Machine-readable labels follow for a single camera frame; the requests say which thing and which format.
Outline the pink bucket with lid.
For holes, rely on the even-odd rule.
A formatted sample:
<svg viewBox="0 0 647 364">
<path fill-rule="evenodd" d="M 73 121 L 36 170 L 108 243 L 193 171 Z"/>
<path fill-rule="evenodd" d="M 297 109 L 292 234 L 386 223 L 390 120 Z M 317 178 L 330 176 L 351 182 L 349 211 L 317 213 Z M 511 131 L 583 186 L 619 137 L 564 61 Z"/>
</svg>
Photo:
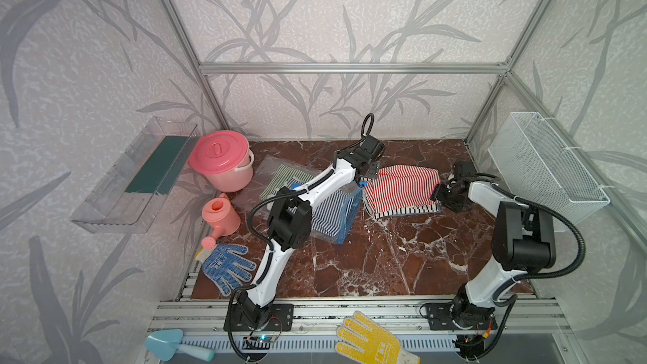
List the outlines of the pink bucket with lid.
<svg viewBox="0 0 647 364">
<path fill-rule="evenodd" d="M 189 158 L 195 172 L 220 192 L 242 190 L 252 180 L 255 156 L 247 138 L 235 131 L 216 131 L 201 138 Z"/>
</svg>

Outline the clear plastic vacuum bag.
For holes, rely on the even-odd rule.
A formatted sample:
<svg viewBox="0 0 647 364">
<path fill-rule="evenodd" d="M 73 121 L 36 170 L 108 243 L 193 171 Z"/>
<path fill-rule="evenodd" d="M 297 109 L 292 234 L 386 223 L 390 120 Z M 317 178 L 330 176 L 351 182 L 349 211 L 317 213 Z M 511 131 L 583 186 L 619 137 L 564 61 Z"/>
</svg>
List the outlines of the clear plastic vacuum bag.
<svg viewBox="0 0 647 364">
<path fill-rule="evenodd" d="M 326 170 L 309 182 L 278 190 L 275 196 L 263 200 L 246 217 L 249 232 L 270 250 L 300 249 L 312 237 L 313 209 L 337 190 L 361 187 L 354 179 L 350 163 L 335 156 Z"/>
</svg>

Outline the black white striped garment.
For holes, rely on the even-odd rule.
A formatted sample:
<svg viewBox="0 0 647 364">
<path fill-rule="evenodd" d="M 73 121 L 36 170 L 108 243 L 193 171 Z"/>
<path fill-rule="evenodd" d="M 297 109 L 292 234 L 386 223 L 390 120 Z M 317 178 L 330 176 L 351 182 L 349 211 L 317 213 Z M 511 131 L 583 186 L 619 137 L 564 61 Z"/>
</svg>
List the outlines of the black white striped garment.
<svg viewBox="0 0 647 364">
<path fill-rule="evenodd" d="M 372 214 L 372 218 L 380 219 L 384 217 L 408 217 L 440 212 L 441 205 L 439 203 L 436 203 L 422 207 L 401 207 L 387 212 L 374 212 L 374 214 Z"/>
</svg>

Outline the pink watering can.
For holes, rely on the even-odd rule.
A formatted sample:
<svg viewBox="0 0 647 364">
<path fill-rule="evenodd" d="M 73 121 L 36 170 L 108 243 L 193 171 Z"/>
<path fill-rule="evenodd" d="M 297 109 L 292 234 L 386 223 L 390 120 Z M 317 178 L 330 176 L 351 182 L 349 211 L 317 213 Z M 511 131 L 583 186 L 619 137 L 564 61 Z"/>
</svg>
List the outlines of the pink watering can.
<svg viewBox="0 0 647 364">
<path fill-rule="evenodd" d="M 207 202 L 202 208 L 202 218 L 212 228 L 212 232 L 202 239 L 203 249 L 214 249 L 220 238 L 234 234 L 241 225 L 241 217 L 225 193 Z"/>
</svg>

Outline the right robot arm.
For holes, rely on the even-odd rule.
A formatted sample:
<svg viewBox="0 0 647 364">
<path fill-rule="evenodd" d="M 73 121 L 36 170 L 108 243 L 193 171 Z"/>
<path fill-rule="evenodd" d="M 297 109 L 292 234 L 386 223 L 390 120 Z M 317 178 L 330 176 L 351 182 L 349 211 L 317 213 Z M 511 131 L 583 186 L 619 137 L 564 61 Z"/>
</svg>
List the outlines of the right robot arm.
<svg viewBox="0 0 647 364">
<path fill-rule="evenodd" d="M 478 172 L 472 162 L 457 162 L 448 179 L 437 185 L 431 196 L 452 212 L 462 212 L 472 202 L 495 216 L 490 260 L 453 298 L 452 314 L 461 320 L 512 306 L 517 297 L 502 296 L 517 283 L 567 276 L 586 258 L 586 241 L 576 225 L 549 207 L 504 190 L 495 183 L 496 179 L 495 175 Z M 548 271 L 557 261 L 555 221 L 571 231 L 577 251 L 568 266 Z"/>
</svg>

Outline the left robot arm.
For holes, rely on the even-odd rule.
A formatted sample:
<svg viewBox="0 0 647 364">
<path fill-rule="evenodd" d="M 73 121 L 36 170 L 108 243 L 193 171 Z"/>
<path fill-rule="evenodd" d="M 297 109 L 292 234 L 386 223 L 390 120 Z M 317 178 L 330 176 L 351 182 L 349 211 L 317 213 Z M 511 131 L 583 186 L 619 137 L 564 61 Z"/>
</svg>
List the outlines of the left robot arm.
<svg viewBox="0 0 647 364">
<path fill-rule="evenodd" d="M 336 152 L 332 164 L 309 182 L 294 190 L 283 187 L 276 196 L 252 209 L 247 218 L 249 231 L 266 243 L 266 250 L 254 279 L 236 288 L 230 297 L 248 320 L 261 321 L 270 314 L 286 264 L 311 234 L 314 209 L 342 187 L 359 185 L 360 178 L 371 163 L 379 160 L 384 149 L 383 142 L 366 134 Z M 253 218 L 267 204 L 271 204 L 268 231 L 262 235 L 253 229 Z"/>
</svg>

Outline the clear acrylic wall shelf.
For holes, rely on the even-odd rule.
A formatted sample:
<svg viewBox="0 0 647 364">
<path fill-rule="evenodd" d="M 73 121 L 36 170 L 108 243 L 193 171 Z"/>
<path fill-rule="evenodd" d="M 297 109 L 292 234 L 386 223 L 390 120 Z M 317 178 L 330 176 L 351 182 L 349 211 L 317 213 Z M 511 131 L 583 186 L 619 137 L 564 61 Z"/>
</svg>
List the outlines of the clear acrylic wall shelf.
<svg viewBox="0 0 647 364">
<path fill-rule="evenodd" d="M 151 118 L 70 221 L 91 234 L 145 234 L 199 139 L 193 122 Z"/>
</svg>

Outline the red white striped garment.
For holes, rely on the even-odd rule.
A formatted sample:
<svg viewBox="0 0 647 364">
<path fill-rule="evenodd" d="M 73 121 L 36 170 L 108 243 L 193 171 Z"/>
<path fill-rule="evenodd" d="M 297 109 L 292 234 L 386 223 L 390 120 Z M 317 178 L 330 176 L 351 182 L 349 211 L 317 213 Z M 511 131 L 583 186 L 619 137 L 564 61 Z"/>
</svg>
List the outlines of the red white striped garment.
<svg viewBox="0 0 647 364">
<path fill-rule="evenodd" d="M 381 168 L 377 178 L 370 180 L 363 192 L 363 201 L 370 216 L 401 207 L 422 207 L 436 204 L 431 200 L 435 187 L 441 183 L 435 169 L 414 165 Z"/>
</svg>

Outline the yellow dotted work glove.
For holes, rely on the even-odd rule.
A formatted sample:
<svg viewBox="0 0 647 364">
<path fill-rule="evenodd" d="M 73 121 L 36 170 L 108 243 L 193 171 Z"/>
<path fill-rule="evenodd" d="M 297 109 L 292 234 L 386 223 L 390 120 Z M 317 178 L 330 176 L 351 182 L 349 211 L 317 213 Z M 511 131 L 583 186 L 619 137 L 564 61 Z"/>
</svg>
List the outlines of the yellow dotted work glove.
<svg viewBox="0 0 647 364">
<path fill-rule="evenodd" d="M 380 364 L 421 364 L 421 358 L 404 349 L 398 338 L 355 311 L 336 330 L 340 338 L 335 351 L 354 362 Z"/>
</svg>

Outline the blue white striped garment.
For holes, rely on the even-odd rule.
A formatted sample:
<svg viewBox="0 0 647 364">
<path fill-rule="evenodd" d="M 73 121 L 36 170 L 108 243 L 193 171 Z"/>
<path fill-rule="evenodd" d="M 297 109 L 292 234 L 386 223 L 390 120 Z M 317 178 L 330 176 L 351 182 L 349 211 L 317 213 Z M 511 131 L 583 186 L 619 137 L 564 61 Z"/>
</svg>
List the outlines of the blue white striped garment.
<svg viewBox="0 0 647 364">
<path fill-rule="evenodd" d="M 331 244 L 343 244 L 362 202 L 362 188 L 337 190 L 313 209 L 311 235 Z"/>
</svg>

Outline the blue dotted work glove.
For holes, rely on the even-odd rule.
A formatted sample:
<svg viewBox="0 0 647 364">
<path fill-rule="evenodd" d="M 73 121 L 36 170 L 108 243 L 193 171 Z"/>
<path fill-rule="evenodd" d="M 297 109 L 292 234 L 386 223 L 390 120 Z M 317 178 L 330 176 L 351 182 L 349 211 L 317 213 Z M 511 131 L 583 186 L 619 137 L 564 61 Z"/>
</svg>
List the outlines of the blue dotted work glove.
<svg viewBox="0 0 647 364">
<path fill-rule="evenodd" d="M 256 264 L 245 258 L 248 252 L 244 245 L 219 244 L 202 264 L 202 271 L 222 296 L 229 297 L 235 288 L 252 280 Z"/>
</svg>

